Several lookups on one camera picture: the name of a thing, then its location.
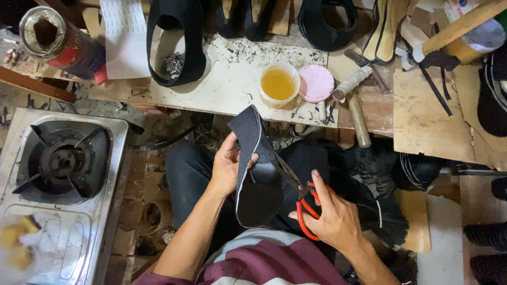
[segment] red can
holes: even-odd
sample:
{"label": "red can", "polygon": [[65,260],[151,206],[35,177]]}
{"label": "red can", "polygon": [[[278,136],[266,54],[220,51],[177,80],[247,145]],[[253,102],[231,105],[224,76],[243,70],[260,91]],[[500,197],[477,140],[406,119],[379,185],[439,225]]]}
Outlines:
{"label": "red can", "polygon": [[50,7],[28,10],[19,31],[23,45],[35,58],[82,79],[93,78],[105,64],[104,46]]}

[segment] striped shirt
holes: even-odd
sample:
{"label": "striped shirt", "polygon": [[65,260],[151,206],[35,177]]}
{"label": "striped shirt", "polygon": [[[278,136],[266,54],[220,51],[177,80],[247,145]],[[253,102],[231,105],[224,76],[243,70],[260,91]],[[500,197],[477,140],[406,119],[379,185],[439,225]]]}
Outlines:
{"label": "striped shirt", "polygon": [[280,230],[248,229],[202,266],[197,280],[145,273],[134,285],[345,285],[338,271],[308,239]]}

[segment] stainless steel stove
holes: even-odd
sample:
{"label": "stainless steel stove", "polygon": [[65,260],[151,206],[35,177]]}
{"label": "stainless steel stove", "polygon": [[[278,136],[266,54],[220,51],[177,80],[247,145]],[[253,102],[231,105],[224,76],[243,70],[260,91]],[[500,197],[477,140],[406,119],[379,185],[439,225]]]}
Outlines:
{"label": "stainless steel stove", "polygon": [[0,217],[33,215],[27,283],[102,284],[130,166],[125,120],[17,108],[0,156]]}

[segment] knee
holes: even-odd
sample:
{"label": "knee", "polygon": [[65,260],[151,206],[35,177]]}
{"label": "knee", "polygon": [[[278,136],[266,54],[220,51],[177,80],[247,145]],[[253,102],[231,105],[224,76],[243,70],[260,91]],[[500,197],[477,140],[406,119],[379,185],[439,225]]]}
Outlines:
{"label": "knee", "polygon": [[192,144],[179,144],[167,153],[166,167],[178,167],[192,163],[199,157],[199,146]]}
{"label": "knee", "polygon": [[294,153],[300,157],[328,157],[328,150],[312,139],[299,140],[291,145]]}

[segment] scissor blade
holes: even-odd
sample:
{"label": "scissor blade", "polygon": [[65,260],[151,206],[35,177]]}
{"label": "scissor blade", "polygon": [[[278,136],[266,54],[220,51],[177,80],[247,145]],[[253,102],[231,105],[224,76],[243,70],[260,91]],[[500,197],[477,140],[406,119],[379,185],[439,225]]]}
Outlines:
{"label": "scissor blade", "polygon": [[276,158],[280,162],[280,165],[283,167],[285,172],[292,177],[296,182],[300,182],[298,176],[292,171],[291,167],[278,155],[278,153],[275,153]]}
{"label": "scissor blade", "polygon": [[301,185],[301,183],[299,183],[299,181],[296,181],[294,180],[294,178],[291,177],[290,174],[288,174],[283,168],[281,168],[280,166],[272,163],[273,166],[275,167],[276,171],[278,171],[278,173],[280,173],[280,175],[285,178],[285,180],[287,180],[287,182],[292,186],[294,187],[295,189],[299,189]]}

